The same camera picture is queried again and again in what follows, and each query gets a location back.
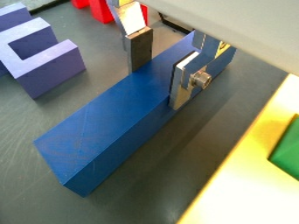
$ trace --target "gray floor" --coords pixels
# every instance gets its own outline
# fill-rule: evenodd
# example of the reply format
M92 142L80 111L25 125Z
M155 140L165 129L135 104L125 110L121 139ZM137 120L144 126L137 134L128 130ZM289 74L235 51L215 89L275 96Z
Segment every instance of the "gray floor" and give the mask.
M6 5L22 3L29 11L40 9L44 5L60 0L0 0L0 8Z
M151 13L153 54L183 35ZM191 101L85 198L64 188L32 140L127 76L115 24L65 3L38 15L77 45L86 72L33 101L0 78L0 223L175 223L237 142L285 73L241 51Z

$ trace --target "blue bar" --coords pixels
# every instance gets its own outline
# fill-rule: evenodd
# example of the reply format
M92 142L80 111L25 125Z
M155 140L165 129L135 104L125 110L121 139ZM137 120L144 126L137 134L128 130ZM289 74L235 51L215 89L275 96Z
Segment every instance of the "blue bar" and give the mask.
M176 113L168 107L172 70L193 51L192 35L33 141L60 183L81 197Z

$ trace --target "purple block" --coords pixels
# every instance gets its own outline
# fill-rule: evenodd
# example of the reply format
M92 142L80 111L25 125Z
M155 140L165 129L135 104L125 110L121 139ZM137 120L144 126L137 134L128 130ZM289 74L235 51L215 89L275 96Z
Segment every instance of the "purple block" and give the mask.
M12 4L0 9L0 32L32 20L32 16L21 3ZM0 77L8 70L0 61Z
M0 51L4 66L32 98L85 69L77 46L69 40L57 43L41 18L0 33Z

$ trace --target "green block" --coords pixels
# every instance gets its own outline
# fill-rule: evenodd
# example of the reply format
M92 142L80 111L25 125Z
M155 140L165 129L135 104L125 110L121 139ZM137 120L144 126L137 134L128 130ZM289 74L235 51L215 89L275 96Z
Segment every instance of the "green block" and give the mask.
M268 160L299 180L299 116L293 117Z

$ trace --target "metal clamp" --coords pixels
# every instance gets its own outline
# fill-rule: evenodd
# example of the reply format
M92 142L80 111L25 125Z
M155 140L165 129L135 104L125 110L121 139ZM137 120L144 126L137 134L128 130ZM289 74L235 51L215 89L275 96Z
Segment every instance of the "metal clamp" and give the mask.
M121 31L128 72L132 73L152 59L153 30L145 26L139 2L107 0L107 5Z
M175 110L211 84L236 51L235 47L199 31L193 33L192 45L197 52L191 52L173 65L169 107Z

